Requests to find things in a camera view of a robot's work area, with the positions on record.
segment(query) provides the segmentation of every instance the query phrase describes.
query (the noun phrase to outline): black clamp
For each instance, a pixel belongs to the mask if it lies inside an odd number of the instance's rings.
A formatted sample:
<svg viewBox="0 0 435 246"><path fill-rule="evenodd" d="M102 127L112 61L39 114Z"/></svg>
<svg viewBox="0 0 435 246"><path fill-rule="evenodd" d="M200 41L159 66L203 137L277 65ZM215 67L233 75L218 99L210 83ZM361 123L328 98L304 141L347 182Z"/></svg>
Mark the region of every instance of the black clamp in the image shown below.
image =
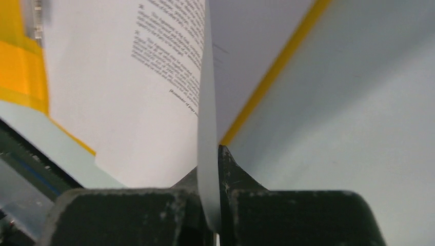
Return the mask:
<svg viewBox="0 0 435 246"><path fill-rule="evenodd" d="M368 204L348 191L268 191L219 147L222 246L385 245ZM37 243L214 245L196 170L170 189L64 193Z"/></svg>

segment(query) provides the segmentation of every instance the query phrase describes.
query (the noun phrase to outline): yellow cover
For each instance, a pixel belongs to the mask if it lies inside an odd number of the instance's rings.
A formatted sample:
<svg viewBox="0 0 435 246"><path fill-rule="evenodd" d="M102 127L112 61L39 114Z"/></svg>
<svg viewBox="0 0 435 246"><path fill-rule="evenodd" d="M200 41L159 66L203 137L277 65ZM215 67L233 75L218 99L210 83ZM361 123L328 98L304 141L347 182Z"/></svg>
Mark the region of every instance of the yellow cover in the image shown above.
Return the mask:
<svg viewBox="0 0 435 246"><path fill-rule="evenodd" d="M0 1L0 100L33 108L49 116L44 54L36 40L25 35L19 0ZM91 154L95 152L51 121Z"/></svg>

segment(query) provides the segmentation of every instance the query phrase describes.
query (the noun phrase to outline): black machine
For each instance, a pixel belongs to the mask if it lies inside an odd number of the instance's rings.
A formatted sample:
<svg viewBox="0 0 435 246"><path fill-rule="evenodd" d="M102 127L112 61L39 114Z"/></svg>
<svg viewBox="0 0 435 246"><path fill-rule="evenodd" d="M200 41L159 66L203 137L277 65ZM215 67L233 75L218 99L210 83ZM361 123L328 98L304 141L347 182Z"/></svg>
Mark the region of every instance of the black machine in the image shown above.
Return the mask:
<svg viewBox="0 0 435 246"><path fill-rule="evenodd" d="M87 190L4 122L0 134L2 160L55 201L37 240L0 207L1 246L215 245L216 234L208 229L201 207L196 169L169 189ZM269 191L236 164L225 146L218 155L220 245L385 245L360 195Z"/></svg>

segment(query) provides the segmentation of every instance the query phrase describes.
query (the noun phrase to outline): yellow edge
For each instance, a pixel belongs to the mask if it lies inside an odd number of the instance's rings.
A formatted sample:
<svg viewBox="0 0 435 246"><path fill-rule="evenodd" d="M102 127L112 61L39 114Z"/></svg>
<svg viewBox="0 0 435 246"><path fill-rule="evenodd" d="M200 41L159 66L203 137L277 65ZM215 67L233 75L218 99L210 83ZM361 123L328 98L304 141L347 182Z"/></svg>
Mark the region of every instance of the yellow edge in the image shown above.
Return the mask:
<svg viewBox="0 0 435 246"><path fill-rule="evenodd" d="M305 18L302 20L294 35L290 38L280 55L276 58L275 62L259 83L251 98L245 104L234 123L228 129L227 133L221 140L222 145L229 145L234 139L237 132L248 119L250 114L254 111L256 106L260 103L261 99L266 95L273 82L276 80L282 69L286 66L290 58L294 55L295 51L309 34L310 30L314 27L319 17L327 9L332 0L317 0Z"/></svg>
<svg viewBox="0 0 435 246"><path fill-rule="evenodd" d="M63 127L61 127L61 125L59 125L57 122L55 122L52 118L48 117L51 122L53 124L55 124L59 129L61 129L65 134L67 134L70 138L72 138L74 141L76 141L82 148L84 148L85 150L87 150L89 153L91 153L92 155L95 155L95 151L93 149L91 149L89 146L87 146L85 143L83 143L80 139L74 137L73 135L71 135L71 133L69 133L67 130L65 130Z"/></svg>

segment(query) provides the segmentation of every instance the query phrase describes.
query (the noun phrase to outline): page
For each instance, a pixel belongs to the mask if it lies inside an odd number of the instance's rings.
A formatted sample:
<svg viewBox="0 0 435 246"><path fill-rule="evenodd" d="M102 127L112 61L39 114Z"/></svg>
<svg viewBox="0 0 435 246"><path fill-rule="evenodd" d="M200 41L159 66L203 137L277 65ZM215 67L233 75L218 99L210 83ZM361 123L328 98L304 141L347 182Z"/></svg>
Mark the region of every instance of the page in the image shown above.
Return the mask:
<svg viewBox="0 0 435 246"><path fill-rule="evenodd" d="M204 0L44 0L50 116L130 187L197 162Z"/></svg>
<svg viewBox="0 0 435 246"><path fill-rule="evenodd" d="M95 150L102 138L101 109L107 107L106 61L114 21L110 17L119 6L98 0L42 4L50 117Z"/></svg>
<svg viewBox="0 0 435 246"><path fill-rule="evenodd" d="M169 187L197 163L204 0L115 1L96 164L129 187Z"/></svg>
<svg viewBox="0 0 435 246"><path fill-rule="evenodd" d="M210 1L221 139L314 0Z"/></svg>
<svg viewBox="0 0 435 246"><path fill-rule="evenodd" d="M201 69L200 108L198 118L198 191L209 227L221 228L221 191L219 189L218 140L216 137L216 100L213 76L209 1L206 1L205 41Z"/></svg>

